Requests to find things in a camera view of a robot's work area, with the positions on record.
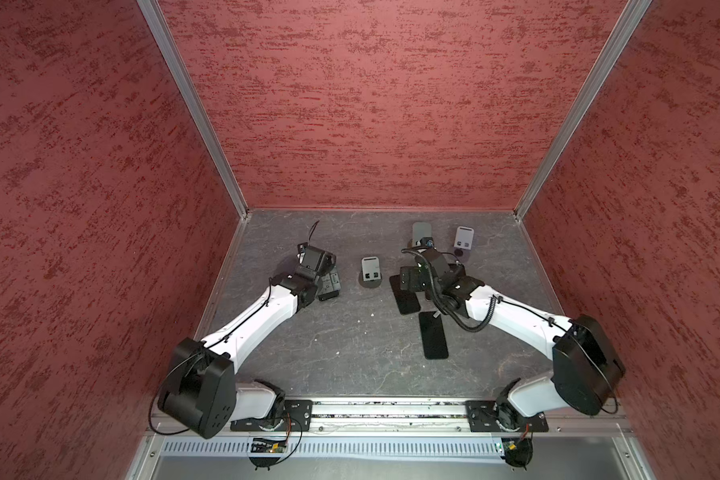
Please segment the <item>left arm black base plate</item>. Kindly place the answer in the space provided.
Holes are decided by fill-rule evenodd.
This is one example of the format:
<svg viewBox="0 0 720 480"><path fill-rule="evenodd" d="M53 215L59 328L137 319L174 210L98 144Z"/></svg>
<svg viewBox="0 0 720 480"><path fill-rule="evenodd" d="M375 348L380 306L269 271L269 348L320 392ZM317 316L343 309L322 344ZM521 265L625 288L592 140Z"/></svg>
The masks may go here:
<svg viewBox="0 0 720 480"><path fill-rule="evenodd" d="M305 399L276 400L263 418L247 418L230 423L232 432L300 433L310 428L314 402Z"/></svg>

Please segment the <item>maroon edged reflective phone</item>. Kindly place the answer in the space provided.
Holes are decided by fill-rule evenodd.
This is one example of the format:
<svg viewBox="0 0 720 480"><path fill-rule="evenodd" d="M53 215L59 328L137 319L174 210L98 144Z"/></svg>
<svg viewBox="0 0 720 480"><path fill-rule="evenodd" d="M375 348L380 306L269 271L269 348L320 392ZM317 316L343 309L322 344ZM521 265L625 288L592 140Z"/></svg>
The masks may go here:
<svg viewBox="0 0 720 480"><path fill-rule="evenodd" d="M427 360L449 358L442 317L438 312L426 311L418 315L424 357Z"/></svg>

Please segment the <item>wooden round base phone stand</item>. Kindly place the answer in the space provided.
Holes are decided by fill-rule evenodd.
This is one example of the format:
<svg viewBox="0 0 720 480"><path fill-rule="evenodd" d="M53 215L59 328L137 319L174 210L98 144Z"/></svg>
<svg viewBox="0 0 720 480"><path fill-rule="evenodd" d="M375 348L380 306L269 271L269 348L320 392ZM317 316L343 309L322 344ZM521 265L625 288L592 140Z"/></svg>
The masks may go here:
<svg viewBox="0 0 720 480"><path fill-rule="evenodd" d="M412 239L410 242L412 248L433 248L434 238L432 234L432 226L428 222L415 222L412 226Z"/></svg>

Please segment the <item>purple round base phone stand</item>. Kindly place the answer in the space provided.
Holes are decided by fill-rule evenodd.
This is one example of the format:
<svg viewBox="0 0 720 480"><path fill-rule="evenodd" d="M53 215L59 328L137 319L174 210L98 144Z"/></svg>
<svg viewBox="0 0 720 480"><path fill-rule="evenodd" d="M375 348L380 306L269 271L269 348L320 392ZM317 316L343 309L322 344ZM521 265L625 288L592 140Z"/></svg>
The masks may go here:
<svg viewBox="0 0 720 480"><path fill-rule="evenodd" d="M474 246L475 231L471 227L458 226L455 231L453 242L453 255L455 258L464 263L469 260Z"/></svg>

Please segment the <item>dark round stand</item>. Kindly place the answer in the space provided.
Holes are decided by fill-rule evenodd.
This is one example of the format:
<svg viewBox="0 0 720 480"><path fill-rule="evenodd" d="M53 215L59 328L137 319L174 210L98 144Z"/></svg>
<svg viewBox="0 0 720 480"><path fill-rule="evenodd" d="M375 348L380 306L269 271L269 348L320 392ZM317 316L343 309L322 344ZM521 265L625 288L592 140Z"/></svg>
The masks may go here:
<svg viewBox="0 0 720 480"><path fill-rule="evenodd" d="M361 259L359 284L366 289L378 288L382 284L380 259L378 256L367 256Z"/></svg>

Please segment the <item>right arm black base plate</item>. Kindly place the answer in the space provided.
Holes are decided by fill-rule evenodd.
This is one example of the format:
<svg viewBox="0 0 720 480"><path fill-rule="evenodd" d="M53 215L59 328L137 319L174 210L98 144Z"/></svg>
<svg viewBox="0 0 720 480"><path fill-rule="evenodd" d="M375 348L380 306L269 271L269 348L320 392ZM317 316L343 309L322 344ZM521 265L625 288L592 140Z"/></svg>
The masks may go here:
<svg viewBox="0 0 720 480"><path fill-rule="evenodd" d="M470 431L481 433L545 433L548 423L542 413L524 417L508 402L469 400L465 402Z"/></svg>

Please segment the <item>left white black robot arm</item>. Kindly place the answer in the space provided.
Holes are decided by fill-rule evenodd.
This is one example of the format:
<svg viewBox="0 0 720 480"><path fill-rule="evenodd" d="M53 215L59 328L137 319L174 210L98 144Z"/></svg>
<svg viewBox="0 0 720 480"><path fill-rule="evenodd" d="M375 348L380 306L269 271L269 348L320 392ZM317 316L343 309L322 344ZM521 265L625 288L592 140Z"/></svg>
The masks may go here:
<svg viewBox="0 0 720 480"><path fill-rule="evenodd" d="M285 393L267 381L240 382L237 373L282 323L315 300L340 293L336 256L308 243L297 250L293 269L271 277L262 295L236 318L174 348L153 406L179 422L183 433L210 439L236 421L263 421L267 428L285 421Z"/></svg>

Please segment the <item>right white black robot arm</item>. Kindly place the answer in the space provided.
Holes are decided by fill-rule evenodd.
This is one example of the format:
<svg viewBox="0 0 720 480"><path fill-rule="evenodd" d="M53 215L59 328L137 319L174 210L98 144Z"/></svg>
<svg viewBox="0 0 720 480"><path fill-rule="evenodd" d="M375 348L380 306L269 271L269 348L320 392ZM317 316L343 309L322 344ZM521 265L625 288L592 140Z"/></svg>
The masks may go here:
<svg viewBox="0 0 720 480"><path fill-rule="evenodd" d="M508 297L467 275L464 266L447 261L433 247L406 249L415 263L400 270L400 288L424 292L438 316L463 331L498 329L543 354L549 371L515 379L495 399L491 416L498 429L520 432L541 413L570 407L596 416L616 397L626 367L597 320L569 318Z"/></svg>

